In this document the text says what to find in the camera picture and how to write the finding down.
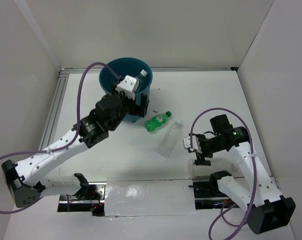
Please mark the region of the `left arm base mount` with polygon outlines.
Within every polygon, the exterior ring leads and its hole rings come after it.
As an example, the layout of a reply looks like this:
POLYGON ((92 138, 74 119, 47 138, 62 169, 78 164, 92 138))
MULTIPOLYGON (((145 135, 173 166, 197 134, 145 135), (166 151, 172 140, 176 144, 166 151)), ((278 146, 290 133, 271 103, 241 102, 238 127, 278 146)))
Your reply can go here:
POLYGON ((57 212, 59 213, 91 213, 92 216, 105 215, 106 182, 88 182, 83 174, 74 177, 80 182, 80 189, 72 195, 60 195, 57 212))

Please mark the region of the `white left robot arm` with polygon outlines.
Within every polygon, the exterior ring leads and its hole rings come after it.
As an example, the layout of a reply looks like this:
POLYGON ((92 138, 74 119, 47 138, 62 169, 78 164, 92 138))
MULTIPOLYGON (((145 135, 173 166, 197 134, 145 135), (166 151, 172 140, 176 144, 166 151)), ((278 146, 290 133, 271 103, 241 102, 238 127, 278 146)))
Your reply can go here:
POLYGON ((27 208, 45 196, 59 194, 85 199, 94 188, 83 174, 75 173, 57 179, 48 178, 47 174, 106 139, 126 115, 144 117, 148 104, 144 93, 140 95, 139 103, 123 92, 106 94, 88 116, 43 151, 19 162, 5 161, 2 170, 16 207, 27 208))

